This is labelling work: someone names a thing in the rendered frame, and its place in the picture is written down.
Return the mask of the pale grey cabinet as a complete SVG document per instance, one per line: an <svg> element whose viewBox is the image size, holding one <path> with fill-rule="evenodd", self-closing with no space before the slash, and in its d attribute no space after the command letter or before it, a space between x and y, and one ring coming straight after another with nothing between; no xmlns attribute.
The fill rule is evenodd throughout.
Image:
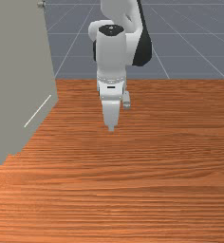
<svg viewBox="0 0 224 243"><path fill-rule="evenodd" d="M22 151L58 102L47 0L0 0L0 165Z"/></svg>

